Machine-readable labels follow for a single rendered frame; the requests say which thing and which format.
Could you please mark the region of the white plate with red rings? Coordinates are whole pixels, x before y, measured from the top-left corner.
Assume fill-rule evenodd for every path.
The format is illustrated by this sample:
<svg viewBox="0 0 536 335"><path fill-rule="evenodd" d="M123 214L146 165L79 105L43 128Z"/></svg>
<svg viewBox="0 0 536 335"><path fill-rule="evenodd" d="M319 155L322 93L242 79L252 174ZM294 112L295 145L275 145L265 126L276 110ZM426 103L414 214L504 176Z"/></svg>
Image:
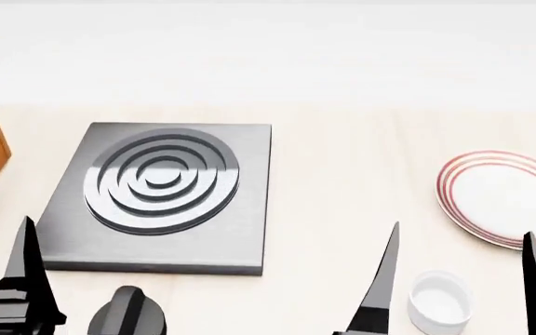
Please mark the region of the white plate with red rings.
<svg viewBox="0 0 536 335"><path fill-rule="evenodd" d="M468 234L520 250L536 236L536 158L480 150L447 161L435 178L435 197L449 219Z"/></svg>

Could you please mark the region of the white ramekin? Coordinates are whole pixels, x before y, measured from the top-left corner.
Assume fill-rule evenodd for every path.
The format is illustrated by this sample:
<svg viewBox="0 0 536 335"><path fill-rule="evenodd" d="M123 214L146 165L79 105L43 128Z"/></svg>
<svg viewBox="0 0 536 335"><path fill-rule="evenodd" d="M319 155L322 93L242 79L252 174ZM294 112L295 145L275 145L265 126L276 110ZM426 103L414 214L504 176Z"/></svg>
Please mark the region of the white ramekin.
<svg viewBox="0 0 536 335"><path fill-rule="evenodd" d="M427 271L415 279L407 309L425 335L461 335L473 315L472 293L457 275Z"/></svg>

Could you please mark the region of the grey flat stove burner plate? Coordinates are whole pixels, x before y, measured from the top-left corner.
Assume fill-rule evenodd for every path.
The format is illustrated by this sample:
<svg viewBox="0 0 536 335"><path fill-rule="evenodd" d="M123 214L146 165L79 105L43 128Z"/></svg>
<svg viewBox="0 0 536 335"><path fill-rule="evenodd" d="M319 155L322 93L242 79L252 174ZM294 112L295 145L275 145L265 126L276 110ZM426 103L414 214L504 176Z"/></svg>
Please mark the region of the grey flat stove burner plate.
<svg viewBox="0 0 536 335"><path fill-rule="evenodd" d="M36 225L48 270L261 275L270 125L95 122Z"/></svg>

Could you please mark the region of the black stove knob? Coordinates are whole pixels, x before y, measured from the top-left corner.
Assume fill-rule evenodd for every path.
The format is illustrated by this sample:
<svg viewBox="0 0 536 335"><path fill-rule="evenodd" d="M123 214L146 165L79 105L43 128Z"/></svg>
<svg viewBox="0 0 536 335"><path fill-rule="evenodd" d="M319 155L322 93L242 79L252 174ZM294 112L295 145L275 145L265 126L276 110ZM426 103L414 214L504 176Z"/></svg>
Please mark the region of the black stove knob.
<svg viewBox="0 0 536 335"><path fill-rule="evenodd" d="M87 335L167 335L161 307L142 289L123 286L94 314Z"/></svg>

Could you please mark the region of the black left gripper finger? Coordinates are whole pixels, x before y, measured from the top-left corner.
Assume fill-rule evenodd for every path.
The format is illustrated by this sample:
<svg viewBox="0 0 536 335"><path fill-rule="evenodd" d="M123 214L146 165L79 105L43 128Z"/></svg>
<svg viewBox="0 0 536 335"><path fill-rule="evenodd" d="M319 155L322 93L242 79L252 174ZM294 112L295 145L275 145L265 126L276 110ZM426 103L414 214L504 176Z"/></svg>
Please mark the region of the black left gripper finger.
<svg viewBox="0 0 536 335"><path fill-rule="evenodd" d="M43 264L34 222L25 217L16 234L7 268L0 279L0 318L61 326L66 323L56 304Z"/></svg>

